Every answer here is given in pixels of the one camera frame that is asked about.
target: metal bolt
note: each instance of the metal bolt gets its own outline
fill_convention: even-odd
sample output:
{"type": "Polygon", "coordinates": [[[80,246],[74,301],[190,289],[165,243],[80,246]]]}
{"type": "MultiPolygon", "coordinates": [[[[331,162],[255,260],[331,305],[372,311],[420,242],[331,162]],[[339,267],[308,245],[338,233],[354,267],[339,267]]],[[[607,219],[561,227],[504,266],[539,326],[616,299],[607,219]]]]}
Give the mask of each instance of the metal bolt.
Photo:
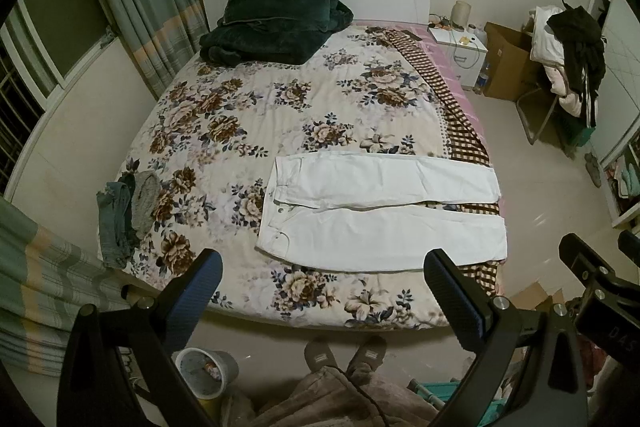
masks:
{"type": "Polygon", "coordinates": [[[554,304],[554,311],[561,317],[564,317],[566,315],[566,307],[564,304],[554,304]]]}
{"type": "Polygon", "coordinates": [[[156,300],[153,297],[148,297],[148,296],[141,297],[140,300],[138,301],[138,308],[142,310],[148,310],[155,303],[156,303],[156,300]]]}
{"type": "Polygon", "coordinates": [[[79,314],[81,314],[82,317],[88,317],[93,312],[95,312],[95,306],[93,304],[85,304],[80,308],[79,314]]]}
{"type": "Polygon", "coordinates": [[[499,310],[505,310],[511,303],[507,297],[498,296],[494,298],[494,306],[499,310]]]}

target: blue gripper pad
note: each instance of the blue gripper pad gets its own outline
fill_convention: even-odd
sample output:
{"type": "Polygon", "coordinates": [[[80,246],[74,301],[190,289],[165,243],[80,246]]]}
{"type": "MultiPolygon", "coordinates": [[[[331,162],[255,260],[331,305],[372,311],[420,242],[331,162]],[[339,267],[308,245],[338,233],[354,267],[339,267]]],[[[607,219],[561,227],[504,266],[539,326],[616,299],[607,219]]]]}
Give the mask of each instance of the blue gripper pad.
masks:
{"type": "Polygon", "coordinates": [[[463,275],[440,248],[425,256],[424,280],[463,349],[475,353],[484,349],[493,312],[478,283],[463,275]]]}
{"type": "Polygon", "coordinates": [[[156,319],[164,323],[164,350],[182,349],[222,280],[222,257],[205,248],[187,272],[173,279],[158,296],[156,319]]]}

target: checkered trim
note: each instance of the checkered trim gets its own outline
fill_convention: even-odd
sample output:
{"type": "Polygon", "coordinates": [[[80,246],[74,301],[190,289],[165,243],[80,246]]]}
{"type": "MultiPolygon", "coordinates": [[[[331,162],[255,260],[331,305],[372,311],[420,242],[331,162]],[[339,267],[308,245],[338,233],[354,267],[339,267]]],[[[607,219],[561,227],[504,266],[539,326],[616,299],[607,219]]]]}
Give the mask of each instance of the checkered trim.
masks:
{"type": "MultiPolygon", "coordinates": [[[[449,157],[452,160],[490,166],[489,155],[476,130],[431,59],[406,34],[389,29],[386,31],[386,35],[389,42],[430,85],[440,100],[447,123],[446,147],[449,150],[449,157]]],[[[500,214],[500,208],[497,204],[467,203],[461,204],[460,207],[463,212],[473,214],[500,214]]],[[[498,261],[487,261],[482,264],[460,266],[460,270],[466,276],[474,279],[491,296],[495,295],[495,280],[499,264],[498,261]]]]}

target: dark green blanket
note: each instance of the dark green blanket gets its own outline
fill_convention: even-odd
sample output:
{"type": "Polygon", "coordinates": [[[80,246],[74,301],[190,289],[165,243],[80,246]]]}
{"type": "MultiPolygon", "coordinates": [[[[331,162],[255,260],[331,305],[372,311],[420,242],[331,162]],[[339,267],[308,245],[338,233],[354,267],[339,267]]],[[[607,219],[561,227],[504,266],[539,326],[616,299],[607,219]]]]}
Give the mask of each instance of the dark green blanket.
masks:
{"type": "Polygon", "coordinates": [[[218,27],[200,38],[200,56],[225,66],[304,64],[352,20],[338,0],[229,0],[218,27]]]}

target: chair leg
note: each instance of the chair leg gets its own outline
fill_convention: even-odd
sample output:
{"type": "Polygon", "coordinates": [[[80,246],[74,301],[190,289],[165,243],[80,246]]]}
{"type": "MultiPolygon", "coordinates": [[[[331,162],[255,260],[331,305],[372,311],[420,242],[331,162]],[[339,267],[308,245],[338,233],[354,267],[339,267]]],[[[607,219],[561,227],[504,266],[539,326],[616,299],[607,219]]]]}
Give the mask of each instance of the chair leg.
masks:
{"type": "Polygon", "coordinates": [[[545,130],[546,124],[548,123],[549,118],[551,118],[551,114],[555,110],[556,104],[558,103],[558,98],[559,98],[558,95],[556,95],[553,103],[551,104],[551,107],[549,107],[549,110],[546,113],[545,120],[543,120],[542,125],[535,133],[532,133],[529,126],[529,120],[527,119],[527,115],[524,113],[524,110],[522,109],[522,106],[520,104],[522,103],[522,100],[524,100],[525,98],[527,98],[528,96],[534,93],[537,93],[541,89],[542,89],[541,87],[536,87],[535,89],[532,89],[529,92],[526,92],[525,94],[521,95],[516,100],[516,109],[518,110],[518,115],[520,116],[520,121],[522,122],[522,126],[524,127],[525,134],[527,135],[527,140],[531,145],[533,145],[535,142],[538,141],[538,138],[540,138],[540,135],[545,130]]]}

